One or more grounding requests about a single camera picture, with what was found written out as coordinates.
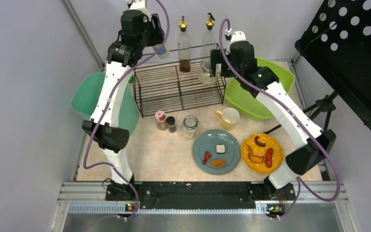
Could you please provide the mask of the clear glass jar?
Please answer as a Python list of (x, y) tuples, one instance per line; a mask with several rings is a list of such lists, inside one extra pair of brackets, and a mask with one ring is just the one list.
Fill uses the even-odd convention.
[(194, 139), (201, 130), (198, 118), (194, 115), (186, 116), (180, 126), (180, 130), (185, 138)]
[(220, 77), (219, 72), (215, 74), (215, 76), (211, 77), (210, 74), (210, 68), (211, 68), (211, 63), (209, 60), (205, 60), (201, 63), (199, 72), (198, 72), (198, 79), (199, 81), (207, 86), (214, 85), (217, 80)]

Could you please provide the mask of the silver lid labelled jar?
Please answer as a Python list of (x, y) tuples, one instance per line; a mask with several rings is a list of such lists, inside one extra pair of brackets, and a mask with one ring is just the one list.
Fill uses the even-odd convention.
[(160, 59), (167, 59), (170, 56), (170, 50), (163, 44), (156, 44), (152, 47)]

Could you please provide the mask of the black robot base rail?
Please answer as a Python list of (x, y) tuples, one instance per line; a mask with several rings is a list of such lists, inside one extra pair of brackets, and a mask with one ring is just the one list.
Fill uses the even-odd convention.
[(109, 184), (107, 201), (140, 202), (145, 209), (254, 209), (260, 201), (284, 203), (295, 199), (292, 184), (274, 189), (262, 182), (136, 182)]

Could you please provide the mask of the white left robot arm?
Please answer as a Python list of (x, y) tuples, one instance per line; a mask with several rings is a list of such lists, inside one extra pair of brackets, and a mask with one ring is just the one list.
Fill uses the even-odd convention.
[(143, 50), (152, 46), (160, 50), (167, 37), (158, 14), (150, 14), (145, 7), (125, 10), (120, 22), (117, 40), (107, 51), (106, 74), (98, 102), (90, 119), (83, 121), (82, 128), (90, 136), (87, 146), (96, 142), (106, 155), (108, 160), (101, 165), (110, 167), (112, 186), (127, 191), (134, 186), (125, 151), (129, 131), (119, 127), (120, 116), (125, 113), (121, 109), (123, 98), (128, 79), (144, 63)]

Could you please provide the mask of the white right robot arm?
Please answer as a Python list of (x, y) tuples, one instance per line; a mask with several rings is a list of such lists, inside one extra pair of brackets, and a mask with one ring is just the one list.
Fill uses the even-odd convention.
[(264, 105), (294, 142), (295, 151), (268, 175), (264, 182), (281, 189), (327, 158), (336, 139), (332, 130), (323, 130), (295, 104), (272, 68), (258, 66), (254, 47), (248, 41), (234, 42), (229, 52), (210, 51), (211, 73), (220, 68), (223, 77), (234, 77), (240, 86)]

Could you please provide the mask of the pink lid spice jar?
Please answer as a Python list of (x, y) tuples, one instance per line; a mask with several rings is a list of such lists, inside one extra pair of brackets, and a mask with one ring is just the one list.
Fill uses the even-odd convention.
[(156, 118), (156, 121), (157, 121), (157, 128), (159, 130), (166, 130), (168, 128), (168, 125), (166, 123), (166, 115), (165, 115), (165, 112), (162, 111), (162, 110), (159, 110), (155, 113), (155, 118)]

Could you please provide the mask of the black lid spice jar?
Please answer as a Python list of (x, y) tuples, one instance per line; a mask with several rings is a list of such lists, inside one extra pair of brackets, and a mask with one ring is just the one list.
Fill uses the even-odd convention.
[(177, 131), (175, 117), (173, 116), (167, 117), (166, 124), (168, 125), (168, 130), (170, 133), (175, 133)]

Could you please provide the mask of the oil bottle brown liquid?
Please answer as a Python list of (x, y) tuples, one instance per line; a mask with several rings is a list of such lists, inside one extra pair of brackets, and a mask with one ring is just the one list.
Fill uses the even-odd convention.
[(215, 18), (212, 13), (208, 13), (208, 20), (205, 25), (207, 30), (203, 33), (201, 40), (201, 61), (202, 63), (210, 61), (211, 50), (216, 48), (216, 38), (214, 36), (213, 27), (215, 25)]

